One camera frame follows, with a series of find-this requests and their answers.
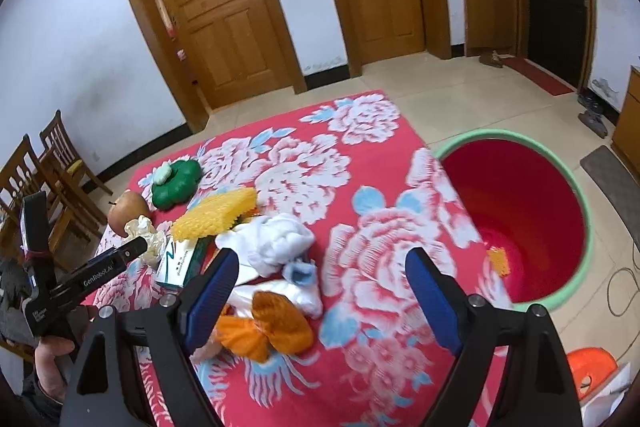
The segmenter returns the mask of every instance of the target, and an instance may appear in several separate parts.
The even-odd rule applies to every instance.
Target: green bucket rim
[[[578,287],[586,277],[591,265],[591,257],[593,254],[593,226],[591,220],[591,211],[589,205],[587,204],[586,198],[584,197],[582,189],[580,188],[580,185],[578,185],[574,174],[554,152],[542,145],[542,143],[539,143],[528,136],[524,136],[524,134],[519,134],[517,132],[509,131],[506,129],[476,129],[460,134],[440,147],[440,149],[434,152],[434,155],[437,160],[442,163],[444,158],[446,158],[454,150],[467,143],[474,142],[480,139],[510,140],[527,146],[542,154],[560,171],[560,173],[564,176],[564,179],[566,179],[566,181],[569,183],[575,196],[578,198],[578,203],[580,204],[580,208],[582,210],[586,236],[584,242],[584,251],[582,259],[580,260],[580,264],[578,265],[578,269],[572,275],[571,279],[564,283],[564,285],[560,289],[556,290],[550,295],[547,295],[546,297],[543,297],[542,299],[536,301],[513,303],[513,309],[517,311],[526,311],[529,306],[535,303],[542,304],[546,309],[550,311],[558,308],[558,306],[567,301],[569,297],[571,297],[571,295],[573,295],[574,292],[578,289]]]

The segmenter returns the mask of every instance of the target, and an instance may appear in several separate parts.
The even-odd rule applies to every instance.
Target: orange stool
[[[566,357],[580,400],[607,380],[618,368],[616,359],[601,347],[583,347],[570,352]]]

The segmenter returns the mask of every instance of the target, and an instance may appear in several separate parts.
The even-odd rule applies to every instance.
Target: yellow chair cushion
[[[82,167],[82,164],[84,164],[84,162],[82,161],[82,158],[79,160],[76,160],[71,165],[69,165],[69,168],[66,170],[66,172],[71,176],[73,176],[74,174],[76,174],[78,169]]]

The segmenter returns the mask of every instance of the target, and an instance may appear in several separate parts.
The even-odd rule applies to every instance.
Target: yellow sponge
[[[176,241],[218,235],[233,227],[238,216],[256,207],[254,188],[236,188],[213,194],[179,217],[171,227]]]
[[[494,266],[494,270],[500,277],[507,277],[511,273],[509,259],[507,259],[507,253],[504,248],[492,247],[487,250],[487,254],[489,254],[489,261]]]

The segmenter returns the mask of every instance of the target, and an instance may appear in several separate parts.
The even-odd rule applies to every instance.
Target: orange cloth
[[[66,172],[71,176],[73,176],[74,174],[76,174],[78,169],[82,167],[82,165],[84,165],[84,162],[82,161],[82,159],[76,160],[71,165],[69,165]]]
[[[618,368],[616,359],[601,347],[583,347],[567,353],[578,399],[597,389]]]
[[[269,344],[284,355],[295,355],[314,343],[314,334],[302,312],[283,295],[256,292],[254,318],[221,316],[214,329],[216,340],[235,355],[264,363]]]

